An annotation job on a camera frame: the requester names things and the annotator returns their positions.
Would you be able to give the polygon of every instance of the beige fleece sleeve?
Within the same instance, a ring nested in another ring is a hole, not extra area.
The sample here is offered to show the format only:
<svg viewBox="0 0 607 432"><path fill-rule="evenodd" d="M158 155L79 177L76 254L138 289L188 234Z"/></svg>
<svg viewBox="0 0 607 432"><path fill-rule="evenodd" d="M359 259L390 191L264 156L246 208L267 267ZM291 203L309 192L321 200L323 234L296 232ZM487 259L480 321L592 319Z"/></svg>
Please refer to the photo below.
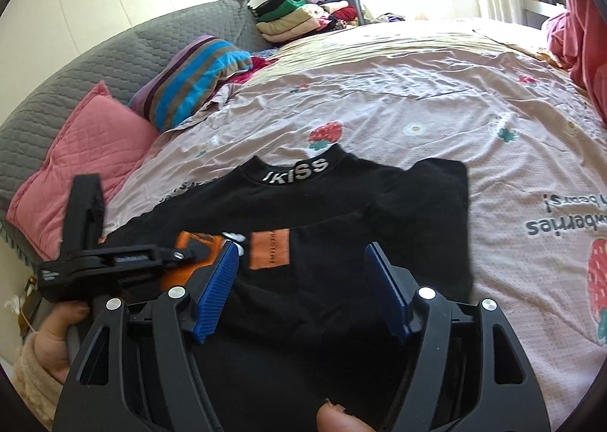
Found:
<svg viewBox="0 0 607 432"><path fill-rule="evenodd" d="M13 385L27 407L48 430L53 426L55 410L63 386L52 378L34 356L36 334L31 334L13 368Z"/></svg>

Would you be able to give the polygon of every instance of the pink pillow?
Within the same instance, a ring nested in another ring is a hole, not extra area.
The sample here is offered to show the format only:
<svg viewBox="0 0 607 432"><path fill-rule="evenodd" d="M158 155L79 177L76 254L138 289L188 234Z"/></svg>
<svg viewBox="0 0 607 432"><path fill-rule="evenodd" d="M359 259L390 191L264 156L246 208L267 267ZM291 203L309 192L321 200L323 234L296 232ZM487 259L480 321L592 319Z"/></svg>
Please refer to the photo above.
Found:
<svg viewBox="0 0 607 432"><path fill-rule="evenodd" d="M101 175L107 203L141 166L158 135L150 122L113 99L101 81L63 124L41 169L17 190L8 221L25 234L42 259L56 259L74 175Z"/></svg>

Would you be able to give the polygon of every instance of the white shelf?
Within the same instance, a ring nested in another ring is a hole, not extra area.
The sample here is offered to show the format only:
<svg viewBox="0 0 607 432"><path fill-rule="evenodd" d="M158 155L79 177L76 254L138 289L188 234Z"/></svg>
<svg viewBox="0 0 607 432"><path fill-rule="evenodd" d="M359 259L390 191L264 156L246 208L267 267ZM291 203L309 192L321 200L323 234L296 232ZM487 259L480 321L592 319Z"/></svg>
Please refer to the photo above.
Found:
<svg viewBox="0 0 607 432"><path fill-rule="evenodd" d="M562 5L552 5L551 3L536 2L535 0L523 0L523 7L525 10L545 17L554 17L567 11Z"/></svg>

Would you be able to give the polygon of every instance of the silver screw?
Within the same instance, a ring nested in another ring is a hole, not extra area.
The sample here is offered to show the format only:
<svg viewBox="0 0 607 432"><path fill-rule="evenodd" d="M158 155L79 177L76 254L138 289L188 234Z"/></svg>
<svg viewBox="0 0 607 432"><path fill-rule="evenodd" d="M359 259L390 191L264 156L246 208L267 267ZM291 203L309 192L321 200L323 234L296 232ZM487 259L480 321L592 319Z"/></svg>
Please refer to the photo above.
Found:
<svg viewBox="0 0 607 432"><path fill-rule="evenodd" d="M485 300L483 300L481 302L481 305L488 311L494 311L497 309L497 303L495 303L495 301L491 300L490 298L486 298Z"/></svg>
<svg viewBox="0 0 607 432"><path fill-rule="evenodd" d="M418 290L418 294L421 298L425 298L426 300L432 300L434 297L436 297L436 292L429 286L422 286Z"/></svg>
<svg viewBox="0 0 607 432"><path fill-rule="evenodd" d="M120 307L120 305L122 305L122 300L120 300L119 298L111 298L110 300L107 301L107 303L105 304L105 307L109 311L115 311L117 308Z"/></svg>
<svg viewBox="0 0 607 432"><path fill-rule="evenodd" d="M169 290L169 296L171 298L181 298L186 294L186 289L183 286L174 286Z"/></svg>

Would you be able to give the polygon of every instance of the hand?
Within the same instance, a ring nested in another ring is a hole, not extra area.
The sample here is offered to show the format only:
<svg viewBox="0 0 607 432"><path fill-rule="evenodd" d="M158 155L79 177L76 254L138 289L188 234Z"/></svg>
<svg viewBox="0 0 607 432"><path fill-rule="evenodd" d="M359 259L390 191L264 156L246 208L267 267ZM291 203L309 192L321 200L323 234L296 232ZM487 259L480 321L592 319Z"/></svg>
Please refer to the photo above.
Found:
<svg viewBox="0 0 607 432"><path fill-rule="evenodd" d="M72 324L89 315L85 302L62 302L44 320L34 340L34 356L41 367L56 381L63 384L70 371L66 332Z"/></svg>
<svg viewBox="0 0 607 432"><path fill-rule="evenodd" d="M318 432L375 432L365 422L346 415L340 405L324 404L316 414Z"/></svg>

